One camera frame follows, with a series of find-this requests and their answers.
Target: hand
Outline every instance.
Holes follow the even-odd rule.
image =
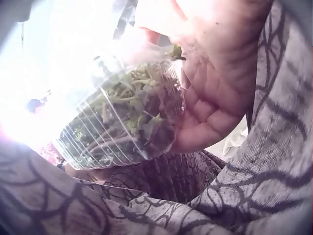
[[[136,26],[182,46],[186,111],[173,151],[192,152],[225,138],[253,104],[258,38],[270,0],[141,0]]]

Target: person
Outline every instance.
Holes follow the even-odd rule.
[[[71,178],[0,135],[4,227],[12,234],[299,232],[301,213],[312,214],[313,73],[312,51],[297,24],[270,0],[144,0],[135,24],[142,43],[155,43],[162,33],[186,51],[187,108],[172,152],[219,141],[245,113],[247,140],[185,203],[198,187],[192,178],[199,169],[188,158],[174,154],[121,168],[100,185]]]

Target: plant stem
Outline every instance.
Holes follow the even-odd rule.
[[[98,146],[94,147],[90,152],[93,153],[97,149],[102,149],[111,145],[123,144],[125,142],[131,142],[131,141],[136,142],[137,140],[138,138],[128,135],[119,139],[115,139],[115,140],[111,140],[111,141],[99,144]]]
[[[115,98],[115,97],[109,97],[109,100],[112,102],[112,103],[121,103],[121,102],[128,102],[128,101],[131,101],[131,100],[136,100],[138,99],[139,97],[138,96],[132,96],[132,97],[129,97],[129,98]]]

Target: gray patterned fabric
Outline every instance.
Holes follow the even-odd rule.
[[[251,130],[224,168],[205,152],[167,155],[98,185],[0,137],[1,224],[11,234],[298,231],[301,213],[312,215],[312,54],[304,41],[274,5],[259,42]],[[223,168],[210,185],[207,168]]]

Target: bright sky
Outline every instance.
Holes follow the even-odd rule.
[[[113,35],[113,2],[43,0],[24,25],[24,53],[21,26],[12,30],[0,55],[0,109],[6,114],[1,118],[12,137],[36,144],[61,128],[64,114],[57,110],[67,110],[65,94],[91,86],[90,63]],[[29,99],[41,98],[48,89],[54,96],[49,110],[54,115],[40,123],[23,110]]]

